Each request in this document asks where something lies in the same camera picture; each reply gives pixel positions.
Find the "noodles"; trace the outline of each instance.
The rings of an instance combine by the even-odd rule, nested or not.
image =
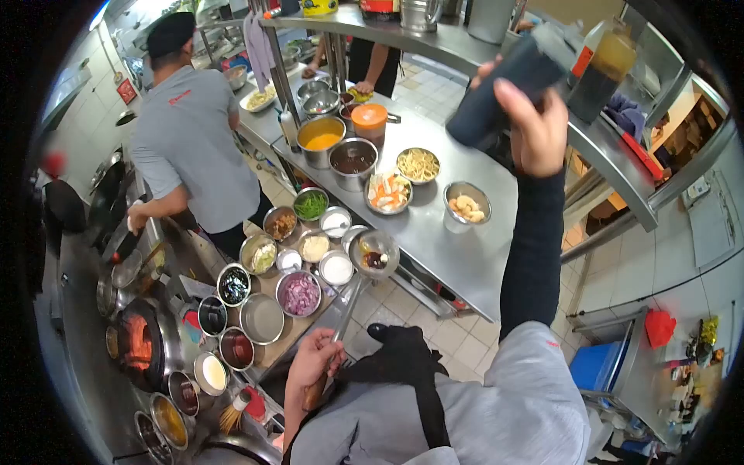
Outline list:
[[[439,160],[424,149],[408,149],[398,155],[398,170],[412,181],[428,182],[439,174]]]

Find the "blue bin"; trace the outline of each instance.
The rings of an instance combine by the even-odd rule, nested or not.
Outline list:
[[[624,353],[621,353],[624,348],[623,342],[579,348],[570,367],[571,377],[574,378],[576,386],[587,391],[604,391],[615,366],[615,360],[624,356]],[[609,383],[609,388],[612,388],[612,382],[614,380]]]

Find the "red logo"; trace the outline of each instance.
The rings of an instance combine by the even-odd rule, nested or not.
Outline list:
[[[190,93],[191,93],[191,90],[189,89],[186,92],[184,92],[183,94],[179,95],[178,97],[174,97],[174,98],[170,99],[168,101],[168,103],[170,103],[171,105],[175,105],[177,101],[181,100],[183,97],[185,97],[186,95],[189,95]]]

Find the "black apron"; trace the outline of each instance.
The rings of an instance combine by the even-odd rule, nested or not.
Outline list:
[[[449,436],[444,423],[444,407],[434,385],[434,373],[448,376],[444,366],[439,363],[441,358],[438,351],[431,351],[426,346],[421,328],[390,326],[387,341],[380,350],[336,374],[336,380],[329,389],[330,395],[327,394],[326,404],[337,399],[349,382],[413,386],[423,434],[429,448],[449,446]],[[321,408],[317,408],[311,411],[302,420],[297,434],[284,454],[283,465],[289,465],[295,439],[307,422],[315,418],[320,410]]]
[[[349,48],[349,81],[352,83],[360,83],[367,77],[373,46],[374,42],[356,37],[351,41],[351,47]],[[390,47],[385,67],[382,68],[382,73],[379,74],[375,83],[375,92],[385,95],[387,98],[393,96],[399,63],[400,49]]]

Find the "hand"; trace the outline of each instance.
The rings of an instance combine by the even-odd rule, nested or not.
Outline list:
[[[478,69],[472,87],[501,62],[501,55]],[[568,109],[555,89],[548,89],[538,112],[530,99],[507,80],[493,84],[496,100],[512,121],[511,151],[516,168],[536,178],[546,178],[563,168],[563,154],[568,134]]]
[[[129,207],[129,210],[126,212],[127,215],[129,215],[129,224],[132,225],[132,233],[136,236],[139,233],[139,230],[144,228],[145,224],[147,223],[148,216],[142,213],[142,208],[144,207],[144,204],[137,204],[132,205]]]
[[[302,70],[302,77],[304,79],[309,79],[309,78],[315,76],[316,71],[318,70],[318,68],[320,68],[320,66],[318,65],[318,63],[316,63],[314,61],[313,62],[310,62],[310,64],[307,66],[307,68],[305,68],[305,69]]]
[[[356,89],[360,94],[371,94],[374,92],[374,84],[369,81],[362,81],[357,83],[352,89]]]
[[[328,368],[328,376],[336,374],[341,363],[346,360],[346,352],[340,341],[330,343],[333,333],[330,328],[317,328],[305,336],[292,366],[289,367],[285,397],[304,395],[305,390],[320,379],[329,359],[333,360]]]

